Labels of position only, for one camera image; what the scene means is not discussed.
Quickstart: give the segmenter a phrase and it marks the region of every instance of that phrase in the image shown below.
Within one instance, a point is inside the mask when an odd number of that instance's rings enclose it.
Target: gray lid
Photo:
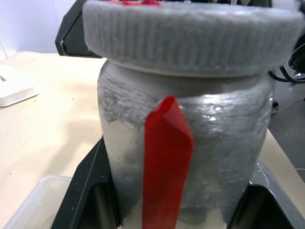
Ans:
[[[283,65],[303,28],[301,13],[205,3],[83,6],[85,42],[129,68],[198,77],[253,75]]]

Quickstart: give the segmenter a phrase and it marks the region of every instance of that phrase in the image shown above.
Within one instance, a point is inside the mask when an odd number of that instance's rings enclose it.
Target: table surface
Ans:
[[[41,178],[73,176],[100,139],[96,83],[104,62],[33,52],[0,62],[21,70],[40,91],[0,108],[0,228]],[[260,159],[305,217],[305,183],[269,131]]]

